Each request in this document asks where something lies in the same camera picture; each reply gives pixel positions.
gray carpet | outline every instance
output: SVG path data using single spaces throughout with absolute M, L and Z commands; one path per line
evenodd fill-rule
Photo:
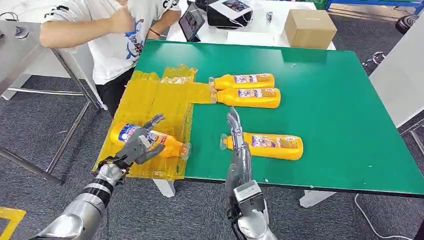
M 360 60 L 377 51 L 389 51 L 402 37 L 392 22 L 331 17 L 338 28 L 335 46 L 355 51 Z M 33 76 L 24 87 L 76 89 L 69 79 L 39 76 Z M 0 99 L 0 146 L 45 169 L 66 135 L 62 131 L 72 125 L 84 101 L 77 96 L 29 93 L 17 93 L 10 101 Z M 56 176 L 65 179 L 63 186 L 54 186 L 0 157 L 0 206 L 26 211 L 12 239 L 29 238 L 47 226 L 90 182 L 90 169 L 110 122 L 108 112 L 89 108 L 54 170 Z M 424 158 L 414 140 L 409 135 L 404 140 L 423 171 Z M 113 193 L 95 239 L 235 239 L 225 215 L 227 196 L 222 184 L 181 180 L 175 183 L 175 189 L 176 196 L 166 198 L 150 179 L 128 178 Z M 354 194 L 337 193 L 314 207 L 302 208 L 299 198 L 303 191 L 276 187 L 263 190 L 270 228 L 279 239 L 378 239 L 356 208 Z M 382 235 L 412 238 L 424 218 L 422 199 L 360 195 L 359 203 Z

yellow plastic bottle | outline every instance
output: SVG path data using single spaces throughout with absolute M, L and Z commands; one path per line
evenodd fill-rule
M 298 160 L 304 152 L 302 139 L 298 136 L 244 132 L 243 137 L 254 156 Z M 233 138 L 222 134 L 220 147 L 222 150 L 233 149 Z
M 212 101 L 228 106 L 276 109 L 281 93 L 277 88 L 228 88 L 212 94 Z
M 130 123 L 116 124 L 110 133 L 112 142 L 124 146 L 125 142 L 138 128 L 140 127 Z M 190 143 L 181 143 L 173 136 L 152 130 L 148 133 L 147 140 L 152 144 L 150 149 L 155 148 L 159 144 L 165 144 L 165 149 L 159 154 L 160 157 L 181 157 L 185 160 L 190 157 L 192 145 Z
M 209 85 L 216 90 L 224 89 L 252 89 L 273 88 L 275 85 L 274 75 L 271 73 L 230 75 L 222 77 L 209 77 Z

blue metal frame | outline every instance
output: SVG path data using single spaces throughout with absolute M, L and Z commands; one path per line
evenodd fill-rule
M 418 15 L 424 8 L 424 1 L 386 1 L 386 0 L 328 0 L 325 10 L 330 8 L 331 4 L 358 4 L 358 5 L 384 5 L 384 6 L 400 6 L 414 7 L 414 15 Z

bottle label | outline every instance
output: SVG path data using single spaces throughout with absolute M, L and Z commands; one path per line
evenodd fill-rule
M 271 98 L 276 95 L 274 88 L 241 88 L 238 90 L 240 98 Z
M 150 131 L 147 134 L 147 140 L 150 142 L 150 144 L 152 144 L 151 149 L 156 148 L 159 144 L 164 144 L 165 140 L 167 139 L 166 134 L 163 134 L 161 132 L 157 132 L 157 131 Z
M 252 146 L 259 148 L 275 148 L 277 145 L 270 137 L 261 135 L 252 135 Z
M 140 127 L 134 124 L 125 124 L 118 134 L 118 140 L 126 143 L 138 128 Z
M 270 82 L 272 79 L 272 74 L 269 74 L 269 73 L 257 74 L 256 79 L 258 82 Z
M 258 81 L 256 75 L 235 75 L 234 82 L 236 84 L 256 83 Z
M 298 142 L 294 136 L 277 137 L 277 145 L 283 149 L 297 149 Z

cardboard box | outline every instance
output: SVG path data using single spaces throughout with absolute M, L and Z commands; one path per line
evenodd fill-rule
M 337 28 L 325 10 L 290 9 L 284 31 L 291 47 L 327 49 Z

